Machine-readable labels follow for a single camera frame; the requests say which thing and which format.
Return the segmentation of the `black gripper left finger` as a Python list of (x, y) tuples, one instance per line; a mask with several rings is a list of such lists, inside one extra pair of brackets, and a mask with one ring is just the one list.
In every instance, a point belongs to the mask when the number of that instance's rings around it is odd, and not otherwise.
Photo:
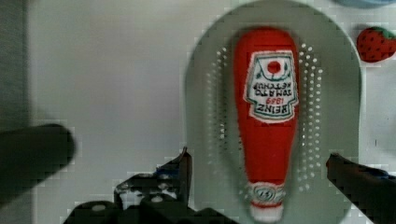
[(156, 168), (153, 173), (133, 175), (114, 189), (114, 203), (122, 210), (138, 206), (144, 199), (166, 195), (188, 203), (191, 189), (192, 160), (187, 147), (181, 153)]

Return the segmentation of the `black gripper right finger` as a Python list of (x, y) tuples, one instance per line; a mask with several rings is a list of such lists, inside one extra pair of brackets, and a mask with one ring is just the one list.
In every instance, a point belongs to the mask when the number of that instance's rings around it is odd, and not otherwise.
[(374, 224), (396, 222), (396, 179), (386, 171), (332, 153), (327, 178)]

